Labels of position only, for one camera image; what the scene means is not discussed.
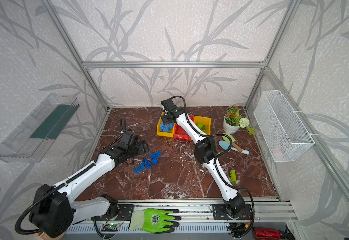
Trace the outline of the light blue lego front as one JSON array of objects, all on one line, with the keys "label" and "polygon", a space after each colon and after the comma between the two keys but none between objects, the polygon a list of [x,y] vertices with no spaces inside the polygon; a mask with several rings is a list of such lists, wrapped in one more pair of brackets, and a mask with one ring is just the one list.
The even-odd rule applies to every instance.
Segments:
[{"label": "light blue lego front", "polygon": [[174,127],[174,123],[169,123],[165,125],[163,122],[161,122],[159,125],[159,130],[164,133],[171,133],[173,127]]}]

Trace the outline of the dark blue lego brick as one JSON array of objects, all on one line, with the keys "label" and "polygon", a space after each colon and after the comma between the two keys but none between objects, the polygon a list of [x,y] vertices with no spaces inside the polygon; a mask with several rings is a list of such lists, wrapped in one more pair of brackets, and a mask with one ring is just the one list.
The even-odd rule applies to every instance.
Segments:
[{"label": "dark blue lego brick", "polygon": [[150,169],[152,167],[151,162],[146,158],[144,158],[141,162],[143,163],[146,169]]}]

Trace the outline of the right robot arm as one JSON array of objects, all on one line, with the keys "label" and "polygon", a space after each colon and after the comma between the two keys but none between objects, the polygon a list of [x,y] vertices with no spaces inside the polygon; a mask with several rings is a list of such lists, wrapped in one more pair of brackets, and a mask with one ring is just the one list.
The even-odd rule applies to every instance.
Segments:
[{"label": "right robot arm", "polygon": [[163,115],[161,120],[165,125],[175,123],[179,125],[191,137],[195,144],[194,155],[196,160],[206,167],[214,178],[226,205],[228,216],[235,220],[244,212],[246,206],[245,200],[240,192],[248,193],[251,200],[252,220],[255,218],[255,205],[252,194],[248,189],[234,187],[227,175],[224,173],[219,157],[226,154],[225,150],[219,154],[216,152],[215,137],[224,136],[226,134],[206,135],[197,125],[190,120],[186,111],[186,101],[182,96],[173,96],[169,99],[161,101],[163,107]]}]

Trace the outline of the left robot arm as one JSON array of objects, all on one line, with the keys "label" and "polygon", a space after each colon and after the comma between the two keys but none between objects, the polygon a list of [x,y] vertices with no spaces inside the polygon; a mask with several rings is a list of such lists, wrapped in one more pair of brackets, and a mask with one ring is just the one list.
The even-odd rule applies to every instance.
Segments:
[{"label": "left robot arm", "polygon": [[86,219],[98,216],[116,217],[119,213],[117,200],[108,195],[87,201],[77,201],[77,198],[115,167],[148,151],[146,141],[132,131],[124,131],[116,146],[103,148],[95,160],[72,176],[53,186],[42,185],[36,191],[33,204],[17,219],[15,231],[20,235],[43,232],[50,238],[57,238],[71,225]]}]

